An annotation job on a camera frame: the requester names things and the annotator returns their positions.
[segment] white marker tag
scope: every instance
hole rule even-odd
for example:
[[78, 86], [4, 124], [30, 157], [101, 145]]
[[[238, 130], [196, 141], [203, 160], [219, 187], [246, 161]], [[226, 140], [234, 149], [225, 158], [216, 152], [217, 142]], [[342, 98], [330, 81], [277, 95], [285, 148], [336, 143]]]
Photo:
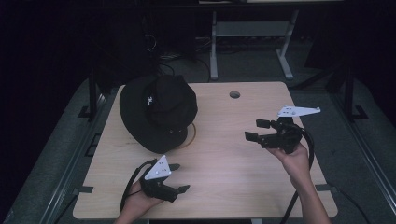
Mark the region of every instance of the white marker tag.
[[299, 117], [303, 115], [316, 114], [320, 112], [320, 108], [306, 108], [306, 107], [297, 107], [297, 106], [289, 106], [285, 105], [283, 108], [277, 113], [279, 117]]
[[157, 179], [161, 177], [166, 177], [171, 175], [171, 169], [169, 168], [168, 160], [166, 159], [165, 155], [160, 157], [157, 163], [151, 168], [150, 171], [145, 175], [146, 180], [150, 179]]

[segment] wooden table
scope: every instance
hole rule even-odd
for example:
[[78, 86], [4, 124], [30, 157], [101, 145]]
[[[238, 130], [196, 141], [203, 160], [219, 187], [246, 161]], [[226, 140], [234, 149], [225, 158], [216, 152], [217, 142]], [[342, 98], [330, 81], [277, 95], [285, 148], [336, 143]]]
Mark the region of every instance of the wooden table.
[[[166, 153], [169, 163], [179, 163], [181, 167], [164, 182], [175, 188], [191, 187], [178, 195], [174, 203], [162, 203], [142, 218], [283, 217], [294, 193], [290, 178], [277, 158], [245, 139], [244, 131], [276, 132], [257, 128], [255, 120], [277, 119], [282, 106], [293, 105], [285, 84], [197, 83], [191, 87], [198, 102], [196, 135], [186, 147], [182, 145]], [[135, 168], [161, 157], [139, 145], [124, 127], [120, 90], [83, 184], [93, 187], [92, 193], [79, 194], [74, 209], [76, 218], [117, 217], [122, 193]], [[230, 97], [231, 91], [238, 91], [240, 97]], [[294, 122], [303, 127], [299, 118]], [[186, 142], [193, 135], [190, 126]], [[316, 160], [311, 174], [316, 185], [326, 183]], [[337, 208], [331, 193], [318, 194], [329, 216], [335, 216]], [[300, 202], [290, 216], [302, 216]]]

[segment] wire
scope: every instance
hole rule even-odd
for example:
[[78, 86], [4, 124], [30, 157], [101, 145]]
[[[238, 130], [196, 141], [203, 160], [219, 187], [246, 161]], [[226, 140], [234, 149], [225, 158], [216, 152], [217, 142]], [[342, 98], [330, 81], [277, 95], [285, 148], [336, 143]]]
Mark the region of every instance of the wire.
[[207, 70], [207, 73], [208, 73], [208, 78], [207, 78], [207, 82], [210, 82], [210, 68], [209, 68], [209, 66], [207, 65], [207, 63], [205, 63], [204, 61], [202, 61], [201, 59], [195, 59], [197, 62], [200, 62], [200, 63], [202, 63], [205, 67], [206, 67], [206, 70]]
[[114, 62], [118, 63], [121, 67], [123, 67], [126, 71], [128, 71], [130, 74], [134, 74], [133, 71], [122, 61], [120, 61], [118, 58], [116, 58], [113, 54], [109, 53], [107, 50], [102, 48], [94, 39], [92, 39], [89, 35], [86, 35], [90, 41], [99, 49], [101, 50], [105, 55], [107, 55], [109, 58], [114, 60]]
[[132, 184], [134, 183], [134, 180], [136, 179], [137, 175], [140, 173], [140, 170], [146, 166], [146, 165], [154, 165], [157, 162], [156, 159], [152, 160], [152, 161], [146, 161], [145, 163], [143, 163], [139, 168], [136, 168], [136, 170], [134, 170], [134, 174], [131, 176], [131, 179], [128, 181], [128, 184], [126, 185], [125, 191], [122, 194], [122, 199], [121, 199], [121, 203], [120, 203], [120, 210], [122, 210], [123, 206], [125, 205], [125, 200], [129, 197], [132, 196], [135, 193], [129, 194], [129, 189], [131, 188]]
[[350, 202], [352, 202], [356, 208], [358, 208], [359, 212], [361, 213], [361, 215], [363, 216], [364, 220], [366, 220], [367, 224], [371, 224], [369, 218], [366, 216], [366, 214], [364, 213], [363, 209], [358, 205], [358, 203], [353, 200], [346, 192], [344, 192], [343, 190], [337, 188], [333, 183], [327, 181], [327, 184], [330, 185], [333, 188], [336, 188], [341, 194], [343, 194]]
[[[159, 63], [159, 65], [169, 68], [172, 71], [172, 76], [175, 76], [175, 69], [173, 69], [173, 67], [171, 67], [170, 65], [165, 64], [165, 63]], [[161, 70], [162, 75], [166, 75], [166, 73], [161, 68], [160, 68], [160, 70]]]
[[132, 195], [135, 195], [136, 193], [138, 193], [140, 191], [142, 191], [142, 189], [138, 190], [137, 192], [133, 192], [133, 193], [128, 194], [127, 196], [125, 196], [124, 200], [126, 200], [129, 197], [131, 197]]
[[200, 46], [197, 46], [195, 50], [197, 53], [204, 52], [204, 50], [209, 49], [210, 44], [212, 43], [212, 39], [210, 37], [203, 37], [202, 39], [205, 40], [205, 43]]
[[148, 49], [148, 51], [152, 52], [155, 49], [155, 47], [157, 47], [157, 39], [155, 38], [154, 35], [145, 35], [145, 37], [149, 37], [154, 41], [153, 46], [150, 47], [150, 49]]
[[228, 43], [227, 40], [222, 40], [218, 42], [217, 45], [217, 53], [218, 54], [224, 54], [224, 55], [230, 55], [230, 54], [236, 54], [242, 51], [246, 51], [249, 48], [249, 44], [245, 43], [245, 42], [233, 42], [231, 41], [231, 43]]
[[162, 60], [166, 60], [166, 61], [172, 61], [174, 59], [179, 59], [181, 58], [182, 55], [178, 54], [178, 53], [173, 53], [173, 54], [169, 54], [169, 55], [161, 55], [160, 59]]

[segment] finger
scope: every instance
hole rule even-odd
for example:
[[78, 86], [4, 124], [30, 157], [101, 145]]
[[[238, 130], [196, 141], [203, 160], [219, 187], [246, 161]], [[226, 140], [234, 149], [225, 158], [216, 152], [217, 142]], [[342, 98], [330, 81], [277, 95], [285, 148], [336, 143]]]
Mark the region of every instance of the finger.
[[132, 192], [139, 191], [139, 190], [141, 190], [141, 189], [142, 189], [142, 188], [141, 188], [141, 186], [140, 186], [140, 181], [137, 180], [136, 182], [134, 182], [134, 183], [132, 184], [131, 188], [129, 189], [129, 192], [132, 193]]
[[306, 153], [307, 154], [308, 150], [306, 149], [306, 147], [304, 147], [301, 143], [299, 145], [297, 145], [294, 148], [294, 151], [292, 154], [300, 154], [300, 153]]
[[267, 150], [273, 154], [275, 157], [277, 157], [280, 161], [287, 156], [285, 151], [279, 148], [267, 148]]

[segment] dark background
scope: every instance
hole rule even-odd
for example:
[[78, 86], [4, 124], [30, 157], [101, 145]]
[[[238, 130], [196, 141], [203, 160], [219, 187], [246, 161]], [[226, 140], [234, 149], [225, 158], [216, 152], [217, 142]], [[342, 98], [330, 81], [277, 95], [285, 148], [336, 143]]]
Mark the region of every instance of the dark background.
[[[163, 48], [171, 46], [191, 58], [193, 38], [210, 32], [207, 12], [163, 11], [142, 23], [142, 14], [136, 12], [87, 10], [96, 5], [90, 0], [0, 2], [0, 220], [74, 91], [90, 73], [95, 73], [102, 92], [109, 91], [156, 72], [156, 55], [146, 51], [144, 31], [158, 35]], [[395, 3], [386, 0], [346, 1], [328, 10], [307, 7], [300, 13], [293, 39], [315, 38], [307, 60], [311, 67], [326, 69], [346, 62], [396, 124], [394, 12]]]

